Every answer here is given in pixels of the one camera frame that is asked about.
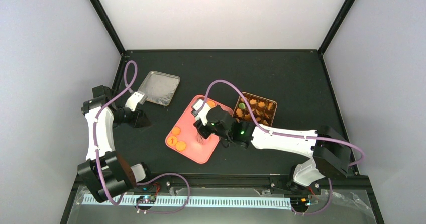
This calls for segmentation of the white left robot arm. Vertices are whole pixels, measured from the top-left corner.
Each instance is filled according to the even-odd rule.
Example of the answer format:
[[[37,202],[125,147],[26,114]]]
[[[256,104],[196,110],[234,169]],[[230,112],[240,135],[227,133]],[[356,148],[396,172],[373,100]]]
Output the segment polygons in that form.
[[[116,151],[113,127],[128,124],[141,128],[151,123],[141,108],[147,98],[141,91],[133,92],[124,107],[115,105],[120,96],[109,87],[97,86],[92,94],[81,108],[88,123],[89,145],[86,161],[78,165],[77,173],[94,199],[102,203],[135,188],[150,174],[145,163],[131,166]]]

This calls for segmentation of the green sandwich cookie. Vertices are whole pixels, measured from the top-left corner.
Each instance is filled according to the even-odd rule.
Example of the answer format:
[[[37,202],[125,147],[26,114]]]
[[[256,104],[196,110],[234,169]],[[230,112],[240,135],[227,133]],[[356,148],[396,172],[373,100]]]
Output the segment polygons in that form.
[[[243,102],[239,103],[238,107],[239,107],[241,110],[246,110],[246,109],[247,109],[247,106],[246,106]]]

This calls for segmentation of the round swirl tan cookie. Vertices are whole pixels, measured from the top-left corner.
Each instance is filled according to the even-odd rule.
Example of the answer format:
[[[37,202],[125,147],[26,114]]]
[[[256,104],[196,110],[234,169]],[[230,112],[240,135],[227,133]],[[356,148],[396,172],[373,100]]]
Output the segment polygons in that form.
[[[179,134],[181,133],[181,128],[180,128],[180,127],[177,127],[177,126],[174,126],[174,127],[172,128],[172,130],[171,130],[171,133],[172,133],[173,135],[177,136],[177,135],[179,135]]]

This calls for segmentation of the silver metal tin lid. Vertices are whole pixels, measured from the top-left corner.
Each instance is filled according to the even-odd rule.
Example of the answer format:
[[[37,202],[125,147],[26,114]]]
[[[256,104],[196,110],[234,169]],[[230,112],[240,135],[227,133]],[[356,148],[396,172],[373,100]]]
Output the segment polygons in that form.
[[[180,83],[180,77],[158,71],[151,71],[138,88],[146,94],[146,101],[161,106],[170,105]]]

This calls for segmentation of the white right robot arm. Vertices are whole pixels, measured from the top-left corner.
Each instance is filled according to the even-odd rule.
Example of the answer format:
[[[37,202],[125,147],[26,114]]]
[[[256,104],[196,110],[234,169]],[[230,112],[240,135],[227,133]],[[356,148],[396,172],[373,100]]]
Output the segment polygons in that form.
[[[300,193],[323,178],[345,179],[348,176],[351,149],[332,128],[307,131],[272,128],[253,121],[239,121],[220,106],[210,107],[202,102],[196,103],[191,113],[195,117],[193,125],[204,139],[216,135],[225,147],[252,145],[256,149],[306,157],[305,162],[292,167],[286,179],[287,189],[292,193]]]

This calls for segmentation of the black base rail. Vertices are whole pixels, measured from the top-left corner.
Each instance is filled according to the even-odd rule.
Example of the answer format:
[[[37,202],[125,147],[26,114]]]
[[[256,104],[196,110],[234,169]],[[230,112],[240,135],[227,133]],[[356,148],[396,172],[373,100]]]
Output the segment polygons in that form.
[[[288,175],[219,175],[219,174],[181,174],[188,182],[190,188],[219,188],[219,189],[256,189],[270,190],[271,194],[283,194],[286,197],[305,197],[308,195],[319,195],[320,187],[326,187],[327,184],[318,184],[314,182],[309,187],[290,187],[290,177]],[[153,183],[159,184],[159,192],[166,193],[173,188],[186,188],[184,180],[174,175],[160,177]],[[79,187],[85,187],[81,178],[76,177],[72,186],[71,193],[76,193]],[[155,193],[154,184],[148,184],[148,187],[139,186],[131,189],[135,192]]]

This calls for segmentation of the metal tongs white handles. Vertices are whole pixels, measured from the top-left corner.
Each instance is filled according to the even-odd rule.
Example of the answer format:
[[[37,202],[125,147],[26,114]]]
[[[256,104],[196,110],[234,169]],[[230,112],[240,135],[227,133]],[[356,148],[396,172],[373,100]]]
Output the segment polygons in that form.
[[[205,144],[205,138],[199,132],[196,134],[196,141],[201,145]]]

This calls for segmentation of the pink plastic tray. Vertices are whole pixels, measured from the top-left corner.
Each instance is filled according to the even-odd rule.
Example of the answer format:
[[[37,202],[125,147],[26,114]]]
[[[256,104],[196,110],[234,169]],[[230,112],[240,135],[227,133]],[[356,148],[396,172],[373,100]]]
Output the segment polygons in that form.
[[[171,130],[167,134],[165,138],[165,144],[171,148],[172,150],[184,155],[185,157],[191,159],[192,161],[198,163],[198,164],[204,164],[206,163],[210,156],[212,155],[213,151],[215,150],[216,146],[218,145],[220,139],[216,135],[211,135],[208,139],[206,139],[204,142],[204,145],[199,144],[196,141],[196,134],[197,130],[193,126],[193,123],[195,122],[195,118],[192,115],[192,105],[195,103],[197,99],[203,99],[203,95],[197,95],[195,96],[192,101],[188,104],[188,106],[183,111],[180,118],[177,120],[177,122],[173,125],[181,128],[181,133],[177,135],[178,141],[185,141],[186,142],[186,149],[183,151],[177,151],[175,146],[169,146],[166,144],[166,139],[169,136],[174,136],[171,133]]]

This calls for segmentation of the yellow biscuit red cross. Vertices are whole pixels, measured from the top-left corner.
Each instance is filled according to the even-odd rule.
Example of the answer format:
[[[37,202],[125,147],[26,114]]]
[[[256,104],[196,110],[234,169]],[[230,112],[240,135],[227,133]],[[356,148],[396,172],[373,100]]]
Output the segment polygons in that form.
[[[178,139],[176,136],[169,136],[166,139],[166,144],[169,146],[175,146],[177,142],[178,142]]]

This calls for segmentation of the gold cookie tin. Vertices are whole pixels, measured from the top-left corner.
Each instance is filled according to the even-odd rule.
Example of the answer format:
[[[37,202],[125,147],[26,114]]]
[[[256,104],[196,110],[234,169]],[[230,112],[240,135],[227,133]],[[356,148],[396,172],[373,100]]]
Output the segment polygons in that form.
[[[245,103],[242,97],[239,97],[232,116],[236,118],[237,121],[251,121],[251,110],[257,123],[272,126],[277,111],[277,102],[247,92],[243,92],[242,95],[248,104]],[[238,107],[241,102],[247,106],[246,110],[241,110]]]

